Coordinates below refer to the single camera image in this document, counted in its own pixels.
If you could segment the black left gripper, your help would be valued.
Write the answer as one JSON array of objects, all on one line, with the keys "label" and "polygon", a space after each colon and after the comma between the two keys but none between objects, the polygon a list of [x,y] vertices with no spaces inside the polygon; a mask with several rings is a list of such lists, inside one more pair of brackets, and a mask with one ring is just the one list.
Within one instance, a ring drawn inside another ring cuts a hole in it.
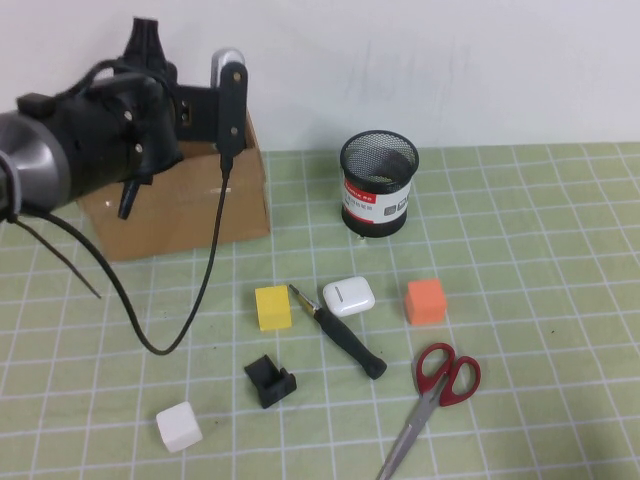
[{"label": "black left gripper", "polygon": [[163,53],[157,20],[135,17],[128,40],[128,53],[119,58],[117,73],[141,73],[142,83],[133,94],[134,145],[142,147],[140,159],[127,180],[150,180],[183,160],[174,127],[177,69]]}]

